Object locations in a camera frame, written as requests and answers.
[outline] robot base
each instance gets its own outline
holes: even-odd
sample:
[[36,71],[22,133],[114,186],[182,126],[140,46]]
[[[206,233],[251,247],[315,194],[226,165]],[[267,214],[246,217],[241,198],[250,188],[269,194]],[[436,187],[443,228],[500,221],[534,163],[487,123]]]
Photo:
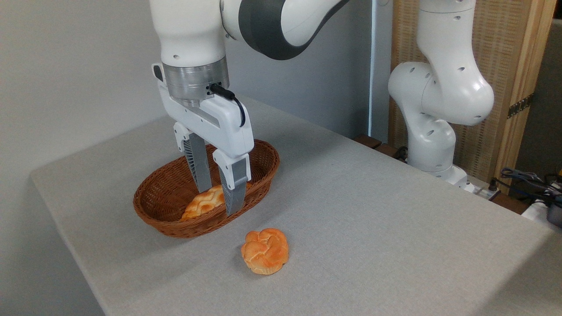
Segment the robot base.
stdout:
[[466,172],[464,172],[464,170],[460,169],[455,165],[451,166],[449,169],[444,171],[428,172],[428,173],[433,175],[434,177],[445,180],[465,191],[474,193],[474,185],[472,185],[468,181],[468,176]]

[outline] woven panel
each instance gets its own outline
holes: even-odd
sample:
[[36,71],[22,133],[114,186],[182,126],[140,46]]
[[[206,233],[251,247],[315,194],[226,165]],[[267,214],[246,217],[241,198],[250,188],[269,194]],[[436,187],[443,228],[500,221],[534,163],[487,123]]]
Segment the woven panel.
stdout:
[[[490,116],[474,127],[453,125],[457,135],[455,164],[469,175],[489,180],[501,144],[518,54],[527,26],[528,5],[523,1],[478,0],[474,17],[473,50],[478,67],[495,93]],[[427,62],[416,44],[419,0],[394,2],[392,67],[406,61]],[[407,144],[400,109],[390,106],[389,142]]]

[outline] electrical cable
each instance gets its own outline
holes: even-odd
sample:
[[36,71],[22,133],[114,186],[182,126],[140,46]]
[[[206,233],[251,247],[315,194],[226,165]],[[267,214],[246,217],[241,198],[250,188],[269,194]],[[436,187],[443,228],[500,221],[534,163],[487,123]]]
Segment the electrical cable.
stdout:
[[[554,181],[549,181],[549,177],[554,177]],[[545,174],[545,183],[550,183],[549,186],[555,190],[557,190],[558,192],[562,193],[562,188],[557,188],[555,186],[552,185],[553,182],[557,182],[557,183],[562,183],[562,176],[560,176],[559,174],[555,174],[555,173],[549,173],[549,174]]]
[[546,181],[543,181],[539,176],[537,176],[536,173],[522,172],[512,168],[503,168],[501,169],[501,177],[507,179],[520,180],[520,182],[526,182],[528,185],[534,188],[538,188],[543,191],[548,191],[550,193],[554,193],[554,192],[562,193],[562,191],[560,191],[559,189],[551,186]]
[[408,147],[402,146],[398,148],[398,150],[396,151],[396,159],[403,159],[404,161],[406,161],[407,158],[408,158]]
[[549,203],[554,203],[554,204],[556,204],[556,205],[560,205],[560,201],[556,200],[555,198],[551,198],[551,196],[554,196],[554,195],[555,195],[555,193],[553,193],[553,192],[549,192],[549,193],[550,193],[549,195],[537,195],[537,194],[533,194],[533,193],[521,191],[520,189],[517,189],[517,188],[515,188],[515,187],[513,187],[513,186],[510,186],[509,184],[507,184],[507,183],[505,183],[505,182],[499,180],[498,178],[492,178],[492,179],[495,180],[497,183],[503,185],[504,187],[510,188],[510,189],[512,189],[513,191],[517,192],[517,193],[520,193],[520,194],[523,194],[523,195],[526,195],[526,196],[529,196],[529,197],[533,197],[533,198],[536,198],[536,199],[538,199],[538,200],[543,200],[543,201],[545,201],[545,202],[549,202]]
[[244,124],[246,123],[246,113],[244,112],[244,107],[234,95],[234,92],[227,90],[216,83],[210,85],[209,89],[211,90],[212,93],[216,93],[227,100],[236,102],[238,108],[240,109],[240,117],[241,117],[240,127],[243,127]]

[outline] metal hinge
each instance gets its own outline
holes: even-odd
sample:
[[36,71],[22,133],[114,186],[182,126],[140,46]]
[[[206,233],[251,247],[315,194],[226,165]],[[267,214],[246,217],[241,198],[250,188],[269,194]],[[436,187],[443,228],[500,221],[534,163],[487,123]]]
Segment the metal hinge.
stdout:
[[507,112],[507,118],[511,119],[512,116],[515,114],[525,110],[527,107],[531,106],[533,102],[534,93],[531,93],[530,96],[526,97],[525,99],[517,102],[516,104],[509,107],[509,111]]

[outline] gray table surface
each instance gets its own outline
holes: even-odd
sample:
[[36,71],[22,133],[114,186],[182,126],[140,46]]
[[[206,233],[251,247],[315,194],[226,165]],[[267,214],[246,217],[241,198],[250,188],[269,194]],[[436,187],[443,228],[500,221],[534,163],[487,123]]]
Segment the gray table surface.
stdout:
[[[166,237],[133,209],[142,180],[180,156],[169,118],[31,174],[107,315],[562,314],[560,235],[242,101],[281,165],[257,206],[207,235]],[[240,247],[248,231],[267,227],[284,231],[291,251],[264,277]]]

